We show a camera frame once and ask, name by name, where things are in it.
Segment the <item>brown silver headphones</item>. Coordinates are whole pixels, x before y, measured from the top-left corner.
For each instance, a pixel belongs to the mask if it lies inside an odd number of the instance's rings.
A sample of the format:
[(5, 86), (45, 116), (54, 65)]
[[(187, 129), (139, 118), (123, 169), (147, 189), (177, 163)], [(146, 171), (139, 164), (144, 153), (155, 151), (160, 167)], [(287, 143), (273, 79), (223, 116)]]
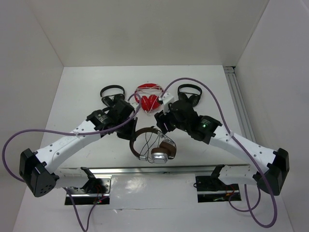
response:
[[(145, 154), (141, 154), (141, 152), (137, 152), (134, 148), (134, 143), (136, 139), (142, 134), (151, 133), (151, 135), (157, 135), (159, 140), (163, 139), (156, 147), (150, 149), (153, 145), (148, 145), (148, 140), (146, 140), (145, 145), (148, 147)], [(129, 147), (132, 154), (138, 160), (144, 160), (149, 163), (154, 164), (166, 164), (168, 160), (172, 160), (176, 157), (177, 146), (175, 142), (170, 139), (168, 136), (164, 135), (160, 130), (154, 127), (147, 127), (139, 129), (135, 132), (135, 135), (129, 141)]]

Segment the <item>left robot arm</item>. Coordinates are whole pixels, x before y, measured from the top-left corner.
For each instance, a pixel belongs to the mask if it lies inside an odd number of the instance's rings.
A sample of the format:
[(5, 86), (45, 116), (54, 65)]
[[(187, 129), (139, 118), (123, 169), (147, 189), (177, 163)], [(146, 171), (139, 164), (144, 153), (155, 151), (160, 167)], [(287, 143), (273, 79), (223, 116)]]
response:
[(138, 103), (118, 101), (108, 110), (96, 110), (64, 137), (37, 151), (21, 153), (19, 174), (35, 197), (54, 188), (77, 188), (85, 193), (104, 187), (101, 179), (86, 167), (63, 169), (60, 165), (87, 145), (113, 132), (129, 138), (136, 126)]

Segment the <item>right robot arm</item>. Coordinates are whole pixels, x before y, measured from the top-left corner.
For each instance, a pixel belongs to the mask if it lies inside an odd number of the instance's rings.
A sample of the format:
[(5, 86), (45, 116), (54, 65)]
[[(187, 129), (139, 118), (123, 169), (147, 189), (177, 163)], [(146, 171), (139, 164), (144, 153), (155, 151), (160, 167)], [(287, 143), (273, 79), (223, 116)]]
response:
[(258, 145), (228, 130), (219, 120), (199, 115), (193, 107), (176, 101), (168, 111), (155, 114), (156, 124), (166, 134), (175, 129), (186, 132), (192, 139), (218, 147), (248, 163), (245, 168), (218, 165), (212, 173), (211, 185), (222, 189), (230, 184), (257, 185), (268, 194), (278, 196), (290, 171), (289, 153)]

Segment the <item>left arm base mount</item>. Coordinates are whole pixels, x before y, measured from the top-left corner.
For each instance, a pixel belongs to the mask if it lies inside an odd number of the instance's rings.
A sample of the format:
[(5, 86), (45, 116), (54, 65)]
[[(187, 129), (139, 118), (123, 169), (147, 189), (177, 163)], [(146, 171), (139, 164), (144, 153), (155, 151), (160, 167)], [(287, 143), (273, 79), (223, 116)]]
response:
[(112, 185), (112, 176), (107, 174), (97, 175), (99, 183), (90, 190), (84, 190), (77, 187), (69, 187), (68, 191), (76, 205), (108, 205), (110, 204), (110, 191)]

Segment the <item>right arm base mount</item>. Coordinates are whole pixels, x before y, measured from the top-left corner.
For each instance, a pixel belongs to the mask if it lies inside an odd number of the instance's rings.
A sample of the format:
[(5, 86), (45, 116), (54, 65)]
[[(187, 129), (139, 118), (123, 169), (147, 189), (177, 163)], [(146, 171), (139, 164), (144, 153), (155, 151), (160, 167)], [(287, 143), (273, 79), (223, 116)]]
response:
[(238, 184), (226, 185), (210, 176), (196, 176), (193, 186), (197, 189), (198, 203), (241, 201)]

